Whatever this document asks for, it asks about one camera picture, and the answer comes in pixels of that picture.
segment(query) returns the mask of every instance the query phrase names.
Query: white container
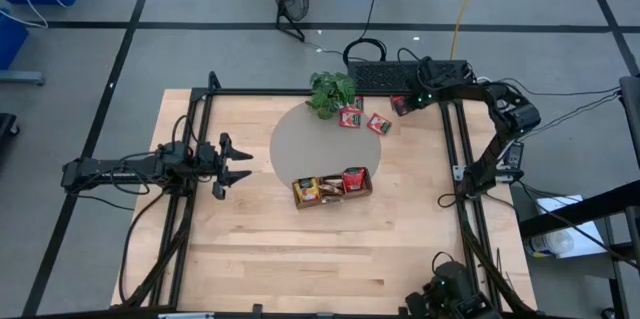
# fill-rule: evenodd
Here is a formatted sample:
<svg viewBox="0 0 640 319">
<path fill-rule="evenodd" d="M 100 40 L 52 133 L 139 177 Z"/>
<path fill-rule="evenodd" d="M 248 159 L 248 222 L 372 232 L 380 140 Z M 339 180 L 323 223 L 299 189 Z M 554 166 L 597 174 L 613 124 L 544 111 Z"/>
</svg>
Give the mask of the white container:
<svg viewBox="0 0 640 319">
<path fill-rule="evenodd" d="M 573 250 L 573 237 L 565 230 L 538 235 L 526 239 L 524 248 L 534 258 L 542 258 L 550 255 L 564 254 Z"/>
</svg>

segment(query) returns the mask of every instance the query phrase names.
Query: yellow cable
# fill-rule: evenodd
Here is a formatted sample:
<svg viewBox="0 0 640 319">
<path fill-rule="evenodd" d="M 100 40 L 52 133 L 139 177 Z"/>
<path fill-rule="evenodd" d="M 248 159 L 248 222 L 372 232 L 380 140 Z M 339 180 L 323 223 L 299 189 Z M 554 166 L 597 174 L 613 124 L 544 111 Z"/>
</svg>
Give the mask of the yellow cable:
<svg viewBox="0 0 640 319">
<path fill-rule="evenodd" d="M 449 60 L 453 60 L 453 57 L 456 54 L 456 46 L 458 45 L 458 30 L 460 29 L 460 22 L 462 21 L 462 16 L 464 16 L 464 11 L 467 10 L 467 6 L 469 5 L 469 0 L 464 0 L 464 4 L 462 4 L 462 8 L 460 9 L 460 14 L 458 14 L 458 20 L 456 21 L 456 29 L 453 32 L 453 43 L 451 43 L 451 56 Z"/>
</svg>

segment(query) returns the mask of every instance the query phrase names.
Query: concrete floor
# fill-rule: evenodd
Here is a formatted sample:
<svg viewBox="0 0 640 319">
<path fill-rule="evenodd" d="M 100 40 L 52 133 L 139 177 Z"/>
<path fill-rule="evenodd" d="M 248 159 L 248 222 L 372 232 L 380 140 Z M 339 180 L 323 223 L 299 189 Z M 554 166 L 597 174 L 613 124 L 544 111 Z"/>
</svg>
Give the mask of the concrete floor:
<svg viewBox="0 0 640 319">
<path fill-rule="evenodd" d="M 362 32 L 370 1 L 310 0 L 303 22 L 322 30 L 306 31 L 308 41 L 342 50 Z M 141 12 L 134 11 L 136 2 Z M 462 2 L 376 0 L 372 23 L 452 24 Z M 464 23 L 484 26 L 460 34 L 457 57 L 469 60 L 478 75 L 517 78 L 531 90 L 615 87 L 633 67 L 625 63 L 614 34 L 624 33 L 618 39 L 640 56 L 640 34 L 633 34 L 640 33 L 640 6 L 637 0 L 606 2 L 621 26 L 615 33 L 598 0 L 471 0 Z M 3 6 L 33 18 L 28 8 L 0 0 Z M 61 165 L 80 155 L 105 86 L 114 93 L 94 157 L 115 158 L 149 147 L 165 89 L 204 86 L 210 70 L 224 87 L 243 88 L 305 88 L 314 71 L 346 70 L 340 56 L 317 53 L 262 25 L 275 19 L 273 0 L 78 0 L 68 9 L 39 9 L 53 29 L 30 30 L 12 68 L 42 71 L 48 82 L 0 87 L 0 112 L 18 115 L 22 125 L 0 171 L 0 317 L 23 312 L 64 202 Z M 178 22 L 203 30 L 180 28 Z M 346 30 L 332 23 L 356 24 Z M 368 36 L 383 40 L 393 57 L 403 46 L 421 56 L 448 57 L 450 26 L 378 28 L 385 30 L 369 30 Z M 119 51 L 126 53 L 121 72 L 114 65 Z M 368 48 L 356 48 L 353 55 L 377 58 Z M 598 96 L 531 99 L 546 122 Z M 588 197 L 640 174 L 617 102 L 526 143 L 524 180 L 541 189 Z M 110 189 L 95 192 L 134 204 L 134 197 Z M 524 206 L 518 201 L 519 211 Z M 39 314 L 109 305 L 130 220 L 129 212 L 78 203 Z M 624 240 L 623 232 L 616 230 L 617 239 Z M 598 318 L 611 305 L 604 279 L 562 270 L 554 261 L 531 260 L 530 268 L 539 307 L 549 314 Z M 638 276 L 629 277 L 627 295 L 637 297 Z"/>
</svg>

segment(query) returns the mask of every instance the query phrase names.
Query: green plant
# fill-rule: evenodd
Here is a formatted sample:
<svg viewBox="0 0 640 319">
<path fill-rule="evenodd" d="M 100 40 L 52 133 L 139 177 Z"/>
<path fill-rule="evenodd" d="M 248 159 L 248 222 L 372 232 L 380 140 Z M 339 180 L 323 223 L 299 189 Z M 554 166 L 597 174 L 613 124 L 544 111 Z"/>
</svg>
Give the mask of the green plant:
<svg viewBox="0 0 640 319">
<path fill-rule="evenodd" d="M 351 77 L 322 72 L 311 75 L 311 101 L 305 103 L 313 108 L 320 119 L 331 119 L 341 106 L 353 104 L 356 84 Z"/>
</svg>

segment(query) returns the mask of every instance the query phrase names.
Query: wooden table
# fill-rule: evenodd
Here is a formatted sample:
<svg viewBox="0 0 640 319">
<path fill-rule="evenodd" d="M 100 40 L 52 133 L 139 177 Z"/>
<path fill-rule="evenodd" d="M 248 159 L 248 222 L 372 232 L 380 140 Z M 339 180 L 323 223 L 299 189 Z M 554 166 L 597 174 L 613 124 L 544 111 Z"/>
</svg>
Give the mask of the wooden table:
<svg viewBox="0 0 640 319">
<path fill-rule="evenodd" d="M 151 148 L 170 141 L 176 119 L 186 113 L 189 94 L 165 92 Z M 274 173 L 269 145 L 279 119 L 304 100 L 214 97 L 208 140 L 217 145 L 220 133 L 228 132 L 237 149 L 254 156 L 232 162 L 231 169 L 253 174 L 228 190 L 225 201 L 212 196 L 211 183 L 199 184 L 179 310 L 248 312 L 254 303 L 262 303 L 265 312 L 396 314 L 404 297 L 431 279 L 431 260 L 438 251 L 464 263 L 456 209 L 436 204 L 438 196 L 453 191 L 439 107 L 398 118 L 388 98 L 365 98 L 368 115 L 377 112 L 393 121 L 381 138 L 374 193 L 298 211 L 291 189 Z M 483 103 L 464 106 L 477 159 L 494 135 L 493 125 Z M 450 112 L 456 123 L 453 108 Z M 456 125 L 454 131 L 461 148 Z M 140 197 L 136 212 L 158 193 L 156 188 Z M 490 193 L 511 201 L 506 185 Z M 134 231 L 125 273 L 127 295 L 157 259 L 167 203 L 168 196 Z M 500 248 L 503 272 L 524 302 L 535 308 L 513 209 L 488 199 L 483 205 L 494 258 Z M 472 218 L 470 206 L 468 211 Z M 170 264 L 161 303 L 166 302 L 172 272 Z"/>
</svg>

